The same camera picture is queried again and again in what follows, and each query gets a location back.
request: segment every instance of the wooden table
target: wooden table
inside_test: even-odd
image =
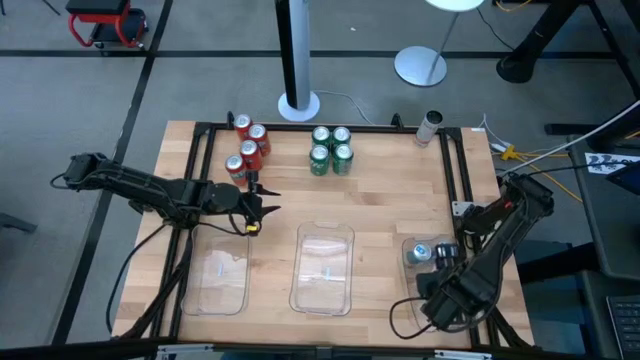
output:
[[[168,123],[155,174],[180,178],[188,157],[194,122]],[[490,202],[499,196],[493,162],[484,131],[463,129],[465,154],[474,200]],[[265,159],[260,183],[280,192],[281,197],[264,197],[265,205],[282,209],[265,217],[259,237],[253,238],[250,260],[248,306],[234,316],[189,316],[183,314],[180,341],[233,342],[253,344],[332,344],[376,347],[468,348],[467,332],[427,333],[413,340],[397,338],[389,328],[388,311],[407,297],[398,265],[402,242],[414,235],[448,234],[453,237],[439,140],[425,149],[413,144],[409,134],[353,134],[355,159],[349,176],[331,171],[315,177],[309,172],[310,133],[270,132],[273,152]],[[200,144],[204,151],[204,141]],[[462,194],[456,152],[449,147]],[[239,141],[232,131],[216,133],[209,178],[230,182],[225,159],[238,152]],[[214,221],[212,217],[205,221]],[[352,308],[343,317],[295,312],[289,293],[295,261],[296,229],[306,221],[347,224],[355,231]],[[155,214],[145,214],[137,241],[160,224]],[[160,284],[170,229],[163,230],[133,258],[118,308],[114,335],[129,329]],[[533,343],[529,318],[515,261],[504,267],[499,309],[520,336]],[[173,308],[171,301],[163,320],[167,334]],[[398,330],[412,333],[409,307],[395,314]]]

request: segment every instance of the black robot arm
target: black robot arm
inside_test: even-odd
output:
[[[486,318],[500,296],[503,265],[531,227],[553,213],[552,192],[530,176],[511,175],[503,186],[500,199],[468,208],[457,224],[467,233],[488,235],[501,221],[486,246],[453,267],[416,276],[418,292],[427,300],[421,311],[437,329],[460,331]],[[461,315],[468,326],[451,327]]]
[[[262,217],[279,206],[262,207],[258,195],[279,195],[257,184],[257,173],[249,173],[249,191],[242,193],[234,185],[202,180],[168,180],[138,171],[107,159],[100,153],[84,153],[71,158],[61,174],[72,190],[107,190],[129,199],[136,211],[153,209],[169,224],[188,229],[197,225],[197,215],[232,214],[246,220],[247,233],[257,234]]]

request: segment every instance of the transparent plastic bin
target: transparent plastic bin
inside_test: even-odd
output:
[[[298,245],[289,304],[295,311],[342,316],[351,310],[355,234],[347,225],[307,222]]]
[[[436,269],[436,245],[441,243],[455,243],[450,236],[430,236],[430,237],[411,237],[406,239],[402,243],[402,260],[400,261],[400,267],[404,274],[405,291],[407,297],[419,297],[418,287],[416,285],[416,275],[432,273]],[[431,250],[431,258],[426,261],[418,261],[413,250],[416,245],[423,244],[428,246]],[[427,317],[420,311],[420,307],[424,304],[424,301],[411,301],[408,304],[411,306],[411,312],[413,313],[412,320],[417,329],[422,329],[429,324]],[[427,332],[437,331],[435,328],[430,328]]]
[[[199,226],[194,239],[187,293],[187,315],[235,315],[246,307],[249,292],[249,237]]]

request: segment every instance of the white lamp base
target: white lamp base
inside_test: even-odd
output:
[[[429,76],[433,61],[438,57],[433,74]],[[447,63],[442,56],[423,46],[411,46],[396,55],[394,66],[398,76],[416,86],[433,86],[447,75]]]
[[[289,106],[287,103],[287,93],[282,94],[278,100],[278,111],[283,118],[294,122],[305,122],[313,119],[320,111],[320,99],[313,91],[309,99],[309,107],[298,110]]]

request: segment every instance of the white paper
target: white paper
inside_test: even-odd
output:
[[[627,156],[627,155],[616,155],[616,154],[600,154],[600,153],[584,153],[585,160],[587,164],[598,164],[603,162],[615,162],[622,161],[628,162],[629,164],[640,161],[640,156]],[[608,175],[616,170],[620,170],[626,165],[599,165],[599,166],[589,166],[589,172],[592,174],[602,174]]]

